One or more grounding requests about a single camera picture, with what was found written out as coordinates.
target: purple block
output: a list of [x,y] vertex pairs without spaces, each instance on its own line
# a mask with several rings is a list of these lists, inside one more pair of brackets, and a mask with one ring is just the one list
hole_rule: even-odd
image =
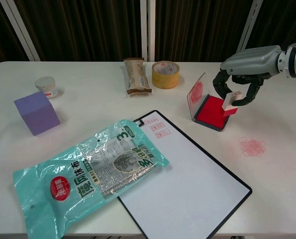
[[41,91],[14,103],[34,136],[60,124],[53,106]]

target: small jar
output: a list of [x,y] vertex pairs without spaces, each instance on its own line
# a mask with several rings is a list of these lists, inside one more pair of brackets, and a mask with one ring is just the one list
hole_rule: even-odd
[[35,81],[35,86],[39,91],[42,91],[44,95],[51,99],[54,98],[58,90],[55,85],[55,80],[51,76],[44,76]]

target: number 3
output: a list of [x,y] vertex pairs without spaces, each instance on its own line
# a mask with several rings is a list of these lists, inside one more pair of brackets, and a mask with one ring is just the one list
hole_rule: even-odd
[[122,138],[128,138],[129,137],[129,135],[126,133],[126,132],[122,132],[121,134],[118,134],[117,135],[117,139],[119,140],[119,141],[121,141],[121,139]]

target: red ink pad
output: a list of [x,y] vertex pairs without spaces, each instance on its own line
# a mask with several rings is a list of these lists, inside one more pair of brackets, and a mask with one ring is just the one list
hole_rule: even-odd
[[223,102],[223,99],[207,95],[195,115],[195,122],[216,131],[222,131],[229,118],[229,116],[224,116]]

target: red ink smudge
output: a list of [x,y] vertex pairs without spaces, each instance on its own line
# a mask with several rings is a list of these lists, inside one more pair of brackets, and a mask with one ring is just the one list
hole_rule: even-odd
[[152,131],[156,131],[156,130],[163,128],[163,127],[165,127],[165,125],[164,125],[164,123],[161,122],[161,123],[157,123],[157,124],[151,126],[150,129]]
[[154,122],[154,121],[158,121],[158,119],[157,119],[157,118],[144,119],[143,121],[144,121],[145,124],[149,124],[149,123],[152,123],[152,122]]
[[168,129],[165,129],[163,131],[155,133],[157,138],[162,138],[162,137],[167,136],[169,134],[171,134],[171,132]]
[[203,83],[201,81],[197,82],[191,91],[191,101],[192,103],[198,102],[203,93]]
[[240,145],[245,156],[255,157],[264,154],[266,151],[263,143],[254,139],[242,141]]

